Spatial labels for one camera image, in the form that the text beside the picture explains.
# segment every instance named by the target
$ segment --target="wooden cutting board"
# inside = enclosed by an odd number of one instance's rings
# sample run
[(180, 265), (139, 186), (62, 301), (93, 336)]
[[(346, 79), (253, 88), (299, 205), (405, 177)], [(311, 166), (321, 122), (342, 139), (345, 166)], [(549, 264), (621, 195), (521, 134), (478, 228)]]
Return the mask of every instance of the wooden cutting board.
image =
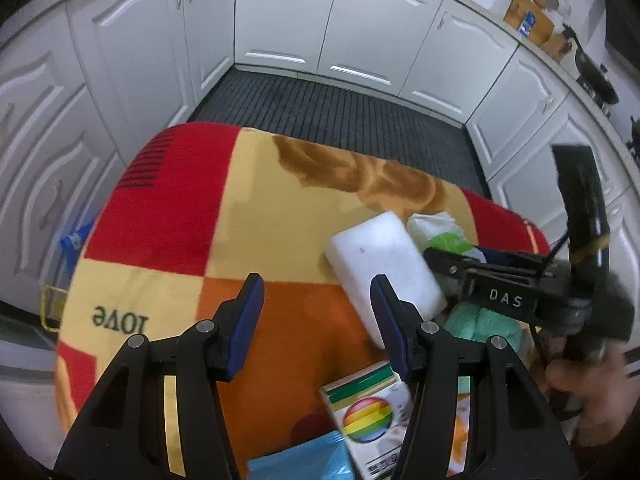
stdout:
[(554, 24), (542, 9), (531, 0), (511, 0), (509, 9), (504, 15), (504, 21), (518, 30), (526, 13), (529, 11), (533, 12), (536, 17), (536, 24), (529, 33), (529, 41), (540, 46), (551, 37), (554, 31)]

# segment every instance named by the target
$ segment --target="blue plastic package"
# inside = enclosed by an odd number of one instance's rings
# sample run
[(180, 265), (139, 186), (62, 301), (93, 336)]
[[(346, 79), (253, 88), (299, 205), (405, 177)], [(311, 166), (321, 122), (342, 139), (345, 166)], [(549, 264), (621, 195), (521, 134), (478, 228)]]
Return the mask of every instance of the blue plastic package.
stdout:
[(91, 233), (91, 228), (94, 226), (94, 220), (91, 220), (88, 224), (83, 225), (78, 231), (73, 231), (70, 235), (65, 236), (60, 240), (62, 246), (62, 256), (66, 263), (66, 273), (71, 278), (76, 270), (78, 259), (80, 258), (80, 251), (82, 246)]
[(247, 480), (353, 480), (344, 437), (332, 431), (246, 463)]

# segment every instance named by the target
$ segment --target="kitchen counter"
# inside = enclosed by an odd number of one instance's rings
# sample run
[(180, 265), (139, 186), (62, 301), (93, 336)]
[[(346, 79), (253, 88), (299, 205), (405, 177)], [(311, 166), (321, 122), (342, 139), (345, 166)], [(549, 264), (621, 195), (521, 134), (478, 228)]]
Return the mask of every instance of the kitchen counter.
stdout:
[[(32, 0), (26, 6), (22, 7), (13, 16), (6, 20), (6, 22), (2, 24), (2, 27), (0, 27), (0, 48), (8, 43), (8, 41), (11, 40), (12, 37), (18, 34), (18, 32), (20, 32), (34, 19), (63, 1), (65, 0)], [(485, 9), (484, 7), (481, 7), (472, 0), (456, 1), (478, 13), (489, 22), (497, 25), (511, 37), (516, 39), (520, 44), (520, 47), (524, 47), (535, 54), (535, 56), (539, 58), (540, 61), (542, 61), (564, 82), (565, 85), (567, 85), (570, 91), (582, 102), (585, 108), (587, 108), (587, 110), (593, 116), (594, 120), (602, 128), (602, 131), (606, 134), (607, 139), (609, 139), (610, 144), (613, 146), (620, 158), (620, 161), (624, 165), (633, 187), (635, 188), (636, 192), (640, 194), (640, 170), (638, 169), (638, 166), (633, 161), (630, 153), (628, 152), (628, 149), (620, 139), (620, 136), (615, 131), (612, 124), (605, 117), (602, 111), (595, 105), (595, 103), (591, 100), (587, 93), (578, 85), (571, 74), (569, 74), (567, 70), (561, 67), (545, 52), (543, 52), (542, 49), (526, 40), (526, 38), (521, 37), (521, 35), (519, 35), (516, 30), (511, 28), (507, 23), (503, 21), (501, 16), (493, 14), (492, 12)]]

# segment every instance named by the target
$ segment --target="white foam block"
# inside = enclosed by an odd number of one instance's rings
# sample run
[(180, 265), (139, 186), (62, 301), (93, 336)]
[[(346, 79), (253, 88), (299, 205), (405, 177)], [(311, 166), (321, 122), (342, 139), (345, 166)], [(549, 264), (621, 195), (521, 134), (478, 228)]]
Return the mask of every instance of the white foam block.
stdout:
[(424, 320), (433, 319), (446, 300), (402, 221), (388, 211), (335, 235), (326, 257), (373, 341), (384, 348), (369, 289), (386, 274), (400, 300), (413, 303)]

